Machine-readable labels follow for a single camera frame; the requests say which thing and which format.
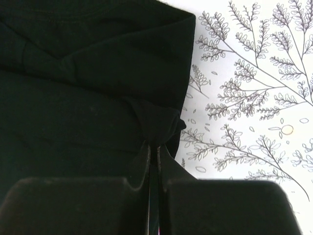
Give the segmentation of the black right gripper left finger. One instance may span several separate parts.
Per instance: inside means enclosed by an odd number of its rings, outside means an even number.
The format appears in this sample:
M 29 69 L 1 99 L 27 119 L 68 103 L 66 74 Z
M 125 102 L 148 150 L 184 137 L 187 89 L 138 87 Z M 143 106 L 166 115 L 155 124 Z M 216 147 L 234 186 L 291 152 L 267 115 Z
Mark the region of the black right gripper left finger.
M 24 178 L 0 208 L 3 235 L 146 235 L 150 146 L 122 177 Z

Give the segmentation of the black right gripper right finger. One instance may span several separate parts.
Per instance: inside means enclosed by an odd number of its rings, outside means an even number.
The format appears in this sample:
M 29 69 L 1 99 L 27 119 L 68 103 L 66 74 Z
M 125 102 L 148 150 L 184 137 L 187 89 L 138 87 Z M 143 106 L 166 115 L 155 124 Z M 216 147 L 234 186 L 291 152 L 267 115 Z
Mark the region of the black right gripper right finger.
M 298 235 L 287 196 L 271 181 L 198 180 L 157 149 L 162 235 Z

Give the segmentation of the black t shirt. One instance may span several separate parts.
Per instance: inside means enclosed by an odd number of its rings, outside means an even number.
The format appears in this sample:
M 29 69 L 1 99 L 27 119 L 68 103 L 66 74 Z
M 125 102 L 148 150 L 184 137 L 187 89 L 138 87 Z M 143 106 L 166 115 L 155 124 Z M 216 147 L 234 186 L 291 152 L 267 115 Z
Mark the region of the black t shirt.
M 176 156 L 196 17 L 157 0 L 0 3 L 0 196 L 28 177 Z

